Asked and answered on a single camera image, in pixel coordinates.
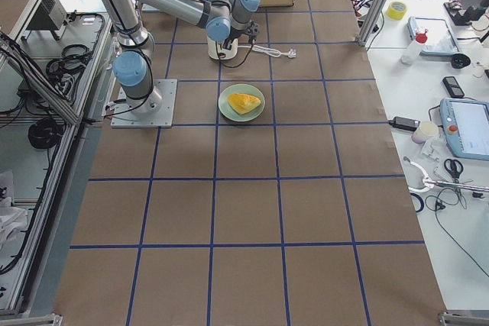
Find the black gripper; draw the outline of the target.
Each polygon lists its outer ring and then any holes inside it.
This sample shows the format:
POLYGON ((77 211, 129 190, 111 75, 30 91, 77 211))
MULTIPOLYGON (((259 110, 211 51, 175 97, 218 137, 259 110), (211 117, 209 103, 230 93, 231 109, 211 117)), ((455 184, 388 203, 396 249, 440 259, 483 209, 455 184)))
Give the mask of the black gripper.
POLYGON ((223 41, 223 48, 230 50, 234 40, 238 39, 242 34, 245 34, 248 29, 248 23, 231 23, 230 33, 223 41))

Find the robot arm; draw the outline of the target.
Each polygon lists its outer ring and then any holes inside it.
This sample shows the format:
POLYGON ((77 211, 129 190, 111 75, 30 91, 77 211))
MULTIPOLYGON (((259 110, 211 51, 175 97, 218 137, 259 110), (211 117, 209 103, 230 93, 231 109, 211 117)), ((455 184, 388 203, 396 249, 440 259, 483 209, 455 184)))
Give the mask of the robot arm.
POLYGON ((130 111, 157 111, 162 99, 151 65, 151 33, 136 12, 136 3, 152 6, 168 15, 202 28, 206 36, 225 49, 248 36, 252 44, 259 33, 252 16, 261 0, 102 0, 117 31, 123 52, 115 58, 113 73, 123 88, 130 111))

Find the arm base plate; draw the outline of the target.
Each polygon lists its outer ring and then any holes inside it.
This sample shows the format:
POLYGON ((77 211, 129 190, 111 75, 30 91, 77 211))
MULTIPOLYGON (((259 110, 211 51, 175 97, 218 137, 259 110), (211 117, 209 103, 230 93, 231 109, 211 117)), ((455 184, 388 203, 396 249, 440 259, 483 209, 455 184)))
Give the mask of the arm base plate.
POLYGON ((117 104, 113 111, 112 128, 171 128, 176 101, 177 80, 155 79, 153 92, 147 100, 139 102, 127 99, 119 88, 118 97, 125 101, 117 104))

